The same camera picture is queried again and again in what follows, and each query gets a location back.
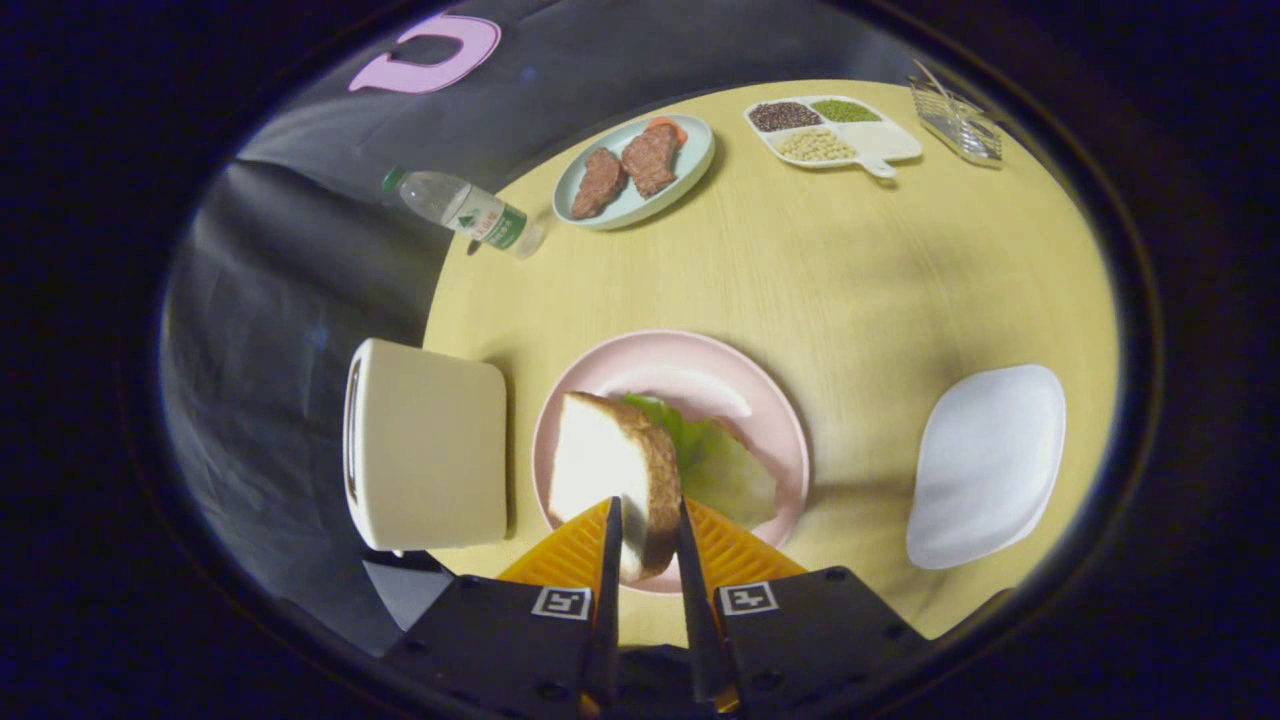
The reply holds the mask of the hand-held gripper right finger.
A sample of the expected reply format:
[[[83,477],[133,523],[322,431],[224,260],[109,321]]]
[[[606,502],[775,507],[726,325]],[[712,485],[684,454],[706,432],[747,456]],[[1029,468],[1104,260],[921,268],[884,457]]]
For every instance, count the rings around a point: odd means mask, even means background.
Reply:
[[[676,559],[694,696],[722,716],[854,716],[931,646],[850,569],[806,570],[691,498]]]

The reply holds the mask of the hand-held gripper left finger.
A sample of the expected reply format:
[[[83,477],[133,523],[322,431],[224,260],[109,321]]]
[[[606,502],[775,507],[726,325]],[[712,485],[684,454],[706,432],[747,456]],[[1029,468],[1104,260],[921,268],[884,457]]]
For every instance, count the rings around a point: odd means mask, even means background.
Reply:
[[[457,577],[384,664],[468,716],[596,716],[617,693],[622,534],[611,497],[499,577]]]

